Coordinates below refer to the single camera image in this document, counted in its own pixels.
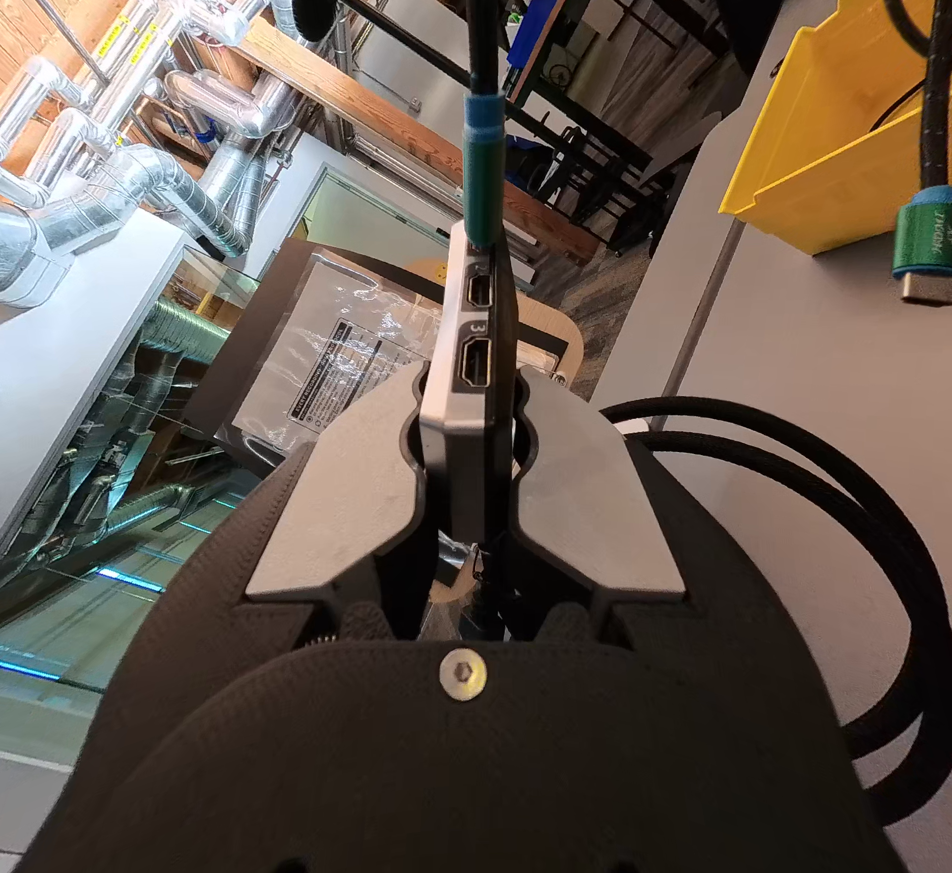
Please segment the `display board with wooden rim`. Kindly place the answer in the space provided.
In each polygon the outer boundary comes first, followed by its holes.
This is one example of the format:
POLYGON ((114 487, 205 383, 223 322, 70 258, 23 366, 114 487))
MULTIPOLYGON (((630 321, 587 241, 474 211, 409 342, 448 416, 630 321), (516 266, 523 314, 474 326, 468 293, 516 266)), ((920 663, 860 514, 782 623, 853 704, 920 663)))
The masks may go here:
POLYGON ((346 257, 362 255, 342 248, 327 247, 289 239, 277 254, 263 281, 243 311, 235 329, 214 357, 196 395, 190 399, 185 419, 203 436, 208 436, 236 465, 254 477, 264 479, 286 458, 264 460, 251 451, 231 425, 238 400, 244 396, 251 373, 291 303, 310 256, 321 248, 340 249, 346 257))

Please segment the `instruction sheet in plastic sleeve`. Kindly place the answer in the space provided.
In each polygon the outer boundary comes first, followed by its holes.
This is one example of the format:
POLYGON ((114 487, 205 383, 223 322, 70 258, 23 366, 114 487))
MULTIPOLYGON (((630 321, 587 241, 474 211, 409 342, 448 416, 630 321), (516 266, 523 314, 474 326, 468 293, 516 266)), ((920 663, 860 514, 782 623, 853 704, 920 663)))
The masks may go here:
POLYGON ((446 263, 416 265, 332 248, 310 256, 232 414, 254 454, 286 458, 402 367, 432 358, 446 284, 433 272, 446 263))

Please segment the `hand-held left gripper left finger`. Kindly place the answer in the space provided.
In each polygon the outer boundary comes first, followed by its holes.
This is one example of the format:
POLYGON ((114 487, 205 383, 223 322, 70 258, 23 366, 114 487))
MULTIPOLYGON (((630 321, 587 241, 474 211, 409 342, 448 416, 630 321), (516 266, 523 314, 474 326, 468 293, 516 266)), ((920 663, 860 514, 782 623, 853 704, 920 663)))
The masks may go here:
POLYGON ((253 603, 319 605, 341 622, 378 605, 416 640, 436 575, 419 410, 429 365, 401 367, 318 437, 245 588, 253 603))

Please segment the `yellow plastic bin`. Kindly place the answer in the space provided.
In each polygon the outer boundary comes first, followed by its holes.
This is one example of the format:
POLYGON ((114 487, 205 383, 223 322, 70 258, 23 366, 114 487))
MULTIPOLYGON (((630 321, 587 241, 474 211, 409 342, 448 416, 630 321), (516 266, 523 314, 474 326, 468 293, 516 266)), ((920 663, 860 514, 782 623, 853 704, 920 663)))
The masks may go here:
POLYGON ((808 255, 891 231, 920 189, 925 58, 884 0, 795 34, 720 203, 808 255))

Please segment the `wooden post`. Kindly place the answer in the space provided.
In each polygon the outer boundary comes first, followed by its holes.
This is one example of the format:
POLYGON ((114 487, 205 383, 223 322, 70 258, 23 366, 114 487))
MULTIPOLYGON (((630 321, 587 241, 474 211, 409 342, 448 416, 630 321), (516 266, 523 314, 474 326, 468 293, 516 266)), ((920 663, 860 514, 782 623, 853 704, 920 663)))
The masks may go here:
MULTIPOLYGON (((433 175, 446 186, 462 188, 460 148, 297 44, 263 17, 251 23, 236 51, 384 144, 412 168, 433 175)), ((504 187, 504 220, 580 267, 601 247, 596 236, 509 182, 504 187)))

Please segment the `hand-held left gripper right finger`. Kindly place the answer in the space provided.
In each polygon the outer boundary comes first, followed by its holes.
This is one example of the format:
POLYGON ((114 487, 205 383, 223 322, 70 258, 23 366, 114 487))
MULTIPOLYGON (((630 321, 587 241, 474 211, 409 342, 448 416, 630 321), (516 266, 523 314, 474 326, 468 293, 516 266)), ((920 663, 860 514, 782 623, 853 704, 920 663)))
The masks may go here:
POLYGON ((622 605, 680 605, 684 578, 625 437, 540 371, 517 370, 506 533, 506 628, 519 641, 556 605, 596 633, 622 605))

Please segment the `interior glass window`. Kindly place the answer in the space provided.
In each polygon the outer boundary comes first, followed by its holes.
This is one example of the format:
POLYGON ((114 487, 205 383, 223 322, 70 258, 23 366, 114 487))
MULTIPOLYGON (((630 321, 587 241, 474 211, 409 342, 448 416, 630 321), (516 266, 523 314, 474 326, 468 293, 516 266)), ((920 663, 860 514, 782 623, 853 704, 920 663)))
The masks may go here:
POLYGON ((95 706, 177 570, 259 478, 186 419, 259 280, 186 249, 2 547, 2 698, 95 706))

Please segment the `rectangular duct with round elbow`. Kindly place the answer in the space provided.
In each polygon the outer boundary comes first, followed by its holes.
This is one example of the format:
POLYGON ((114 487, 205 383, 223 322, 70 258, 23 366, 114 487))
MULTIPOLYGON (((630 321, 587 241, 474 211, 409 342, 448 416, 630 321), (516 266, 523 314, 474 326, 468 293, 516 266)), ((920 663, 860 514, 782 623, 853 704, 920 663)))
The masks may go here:
POLYGON ((114 153, 73 196, 29 212, 2 210, 2 305, 29 309, 46 302, 71 269, 75 251, 121 231, 148 200, 170 207, 187 233, 205 237, 225 257, 246 254, 267 159, 233 143, 219 153, 225 158, 212 159, 208 188, 169 153, 132 145, 114 153))

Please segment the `grey multiport hub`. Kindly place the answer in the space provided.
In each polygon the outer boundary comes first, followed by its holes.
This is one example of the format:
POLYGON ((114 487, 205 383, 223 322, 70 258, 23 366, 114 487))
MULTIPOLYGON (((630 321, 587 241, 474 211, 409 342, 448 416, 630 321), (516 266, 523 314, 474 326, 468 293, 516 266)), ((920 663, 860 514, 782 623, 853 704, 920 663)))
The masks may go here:
POLYGON ((419 426, 427 494, 442 531, 485 552, 508 526, 518 330, 506 239, 475 248, 459 221, 449 237, 442 320, 419 426))

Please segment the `blue plastic crate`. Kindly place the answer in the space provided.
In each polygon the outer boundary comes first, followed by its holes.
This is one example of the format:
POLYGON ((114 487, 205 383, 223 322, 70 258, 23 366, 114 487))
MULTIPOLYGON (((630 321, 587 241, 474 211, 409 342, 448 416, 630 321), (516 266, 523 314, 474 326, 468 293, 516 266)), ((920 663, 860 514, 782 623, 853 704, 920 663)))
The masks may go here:
POLYGON ((518 31, 510 42, 510 48, 506 56, 510 67, 522 70, 527 66, 530 55, 556 3, 557 0, 530 0, 529 7, 520 21, 518 31))

